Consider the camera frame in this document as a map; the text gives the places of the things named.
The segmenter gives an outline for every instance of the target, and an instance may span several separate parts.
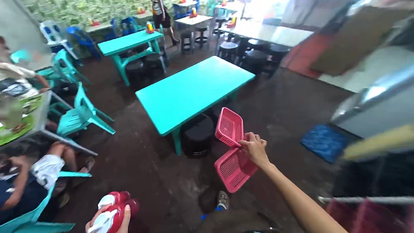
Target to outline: wall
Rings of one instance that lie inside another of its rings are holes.
[[[39,26],[14,0],[0,1],[0,22],[0,35],[12,52],[43,46],[45,39]]]
[[[110,21],[114,17],[136,15],[138,7],[152,8],[152,0],[22,0],[33,17],[39,21],[54,20],[66,25],[89,25],[89,18]],[[168,12],[172,3],[164,0]]]

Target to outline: person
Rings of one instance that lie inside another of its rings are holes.
[[[239,143],[243,146],[243,150],[248,154],[250,160],[252,160],[277,186],[280,194],[283,196],[286,204],[289,206],[300,227],[307,233],[346,233],[347,231],[339,225],[322,207],[320,207],[315,201],[313,201],[308,195],[306,195],[301,189],[299,189],[292,181],[284,176],[274,164],[269,161],[267,157],[265,147],[267,141],[260,138],[259,135],[252,132],[245,134],[246,140],[241,140]],[[216,212],[225,216],[229,209],[229,198],[223,191],[219,192],[218,205]],[[212,228],[206,229],[201,225],[199,232],[236,232],[236,231],[219,231],[220,226],[232,226],[234,228],[239,227],[243,224],[241,216],[237,218],[238,223],[233,225],[229,223],[219,223],[213,225]],[[124,219],[125,222],[129,223],[129,218]],[[118,233],[128,232],[128,226],[125,223],[123,231]]]
[[[20,84],[27,89],[26,93],[18,96],[19,99],[25,99],[47,90],[52,90],[62,99],[76,95],[76,84],[56,81],[55,87],[51,88],[48,81],[43,76],[37,74],[33,70],[28,70],[18,66],[18,64],[13,64],[10,56],[11,52],[6,45],[6,40],[4,37],[0,36],[0,82],[4,79],[14,78],[17,84]],[[43,85],[43,88],[41,88],[40,91],[34,88],[27,80],[30,78],[38,80]]]
[[[166,11],[167,7],[164,5],[163,0],[151,0],[152,1],[152,15],[154,18],[155,29],[159,29],[160,24],[163,28],[167,29],[168,35],[171,37],[173,46],[180,43],[180,40],[175,39],[173,29],[171,28],[171,18]]]
[[[0,179],[0,225],[37,208],[64,165],[69,171],[88,173],[94,164],[93,158],[88,158],[78,170],[75,151],[61,142],[54,142],[47,154],[32,166],[24,155],[7,159],[11,163],[11,174]]]

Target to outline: white cloth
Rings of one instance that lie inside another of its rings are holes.
[[[65,165],[65,161],[56,155],[45,155],[31,167],[32,174],[37,182],[50,190],[59,177],[59,172]]]
[[[26,80],[27,78],[34,78],[35,76],[36,73],[32,70],[10,63],[0,63],[0,81],[6,78],[14,78],[17,82],[29,90],[27,93],[18,96],[17,98],[19,100],[38,95],[40,93]]]

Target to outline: shoe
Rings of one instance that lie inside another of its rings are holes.
[[[229,209],[230,200],[229,196],[225,191],[219,191],[219,195],[217,196],[218,205],[223,206],[225,209]]]
[[[180,43],[180,40],[174,40],[173,41],[173,46],[176,46],[177,44],[179,44]]]

